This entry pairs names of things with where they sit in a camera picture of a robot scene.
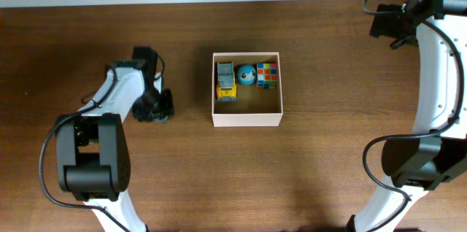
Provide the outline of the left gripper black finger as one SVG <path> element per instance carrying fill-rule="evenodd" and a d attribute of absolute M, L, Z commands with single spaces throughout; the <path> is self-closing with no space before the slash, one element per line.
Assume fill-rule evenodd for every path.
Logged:
<path fill-rule="evenodd" d="M 152 122 L 154 121 L 153 109 L 140 105 L 133 105 L 131 108 L 133 117 L 139 122 Z"/>
<path fill-rule="evenodd" d="M 174 103 L 171 91 L 169 89 L 164 89 L 161 94 L 160 104 L 160 115 L 163 116 L 173 116 L 174 115 Z"/>

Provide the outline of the yellow grey toy dump truck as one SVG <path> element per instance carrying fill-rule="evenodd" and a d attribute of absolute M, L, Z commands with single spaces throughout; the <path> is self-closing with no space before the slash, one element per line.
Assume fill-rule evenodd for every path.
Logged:
<path fill-rule="evenodd" d="M 218 101 L 236 101 L 237 86 L 234 63 L 217 63 L 216 97 Z"/>

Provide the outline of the blue round toy capsule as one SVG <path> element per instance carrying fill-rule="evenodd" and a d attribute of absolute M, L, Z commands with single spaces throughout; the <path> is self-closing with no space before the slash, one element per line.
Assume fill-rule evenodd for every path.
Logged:
<path fill-rule="evenodd" d="M 242 85 L 251 85 L 256 81 L 257 72 L 254 66 L 250 64 L 242 65 L 237 71 L 237 80 Z"/>

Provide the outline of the colourful puzzle cube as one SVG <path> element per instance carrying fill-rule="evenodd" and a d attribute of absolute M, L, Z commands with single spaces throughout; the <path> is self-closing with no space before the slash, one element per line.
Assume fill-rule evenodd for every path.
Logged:
<path fill-rule="evenodd" d="M 272 90 L 277 87 L 279 70 L 276 63 L 258 63 L 256 65 L 256 86 L 260 90 Z"/>

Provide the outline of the black round lid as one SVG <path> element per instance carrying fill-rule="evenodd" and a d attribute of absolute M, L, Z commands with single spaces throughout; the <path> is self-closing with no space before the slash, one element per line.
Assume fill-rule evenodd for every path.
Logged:
<path fill-rule="evenodd" d="M 169 116 L 156 117 L 155 119 L 153 119 L 153 122 L 156 122 L 156 123 L 164 123 L 164 122 L 166 122 L 168 119 L 169 119 Z"/>

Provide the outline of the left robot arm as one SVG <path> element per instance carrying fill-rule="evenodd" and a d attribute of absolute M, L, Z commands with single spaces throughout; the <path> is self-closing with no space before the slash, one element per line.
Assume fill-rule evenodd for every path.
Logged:
<path fill-rule="evenodd" d="M 131 159 L 123 130 L 127 115 L 162 123 L 174 114 L 171 91 L 163 86 L 163 60 L 151 47 L 135 47 L 131 60 L 115 61 L 104 84 L 54 129 L 58 184 L 75 198 L 72 207 L 94 212 L 105 231 L 147 231 L 128 186 Z"/>

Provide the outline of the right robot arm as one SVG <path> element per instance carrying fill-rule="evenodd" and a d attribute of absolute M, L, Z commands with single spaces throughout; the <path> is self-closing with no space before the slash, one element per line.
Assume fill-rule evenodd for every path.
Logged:
<path fill-rule="evenodd" d="M 410 134 L 379 137 L 384 176 L 346 229 L 397 231 L 419 199 L 466 171 L 466 0 L 404 0 L 372 15 L 372 36 L 418 47 L 419 99 Z"/>

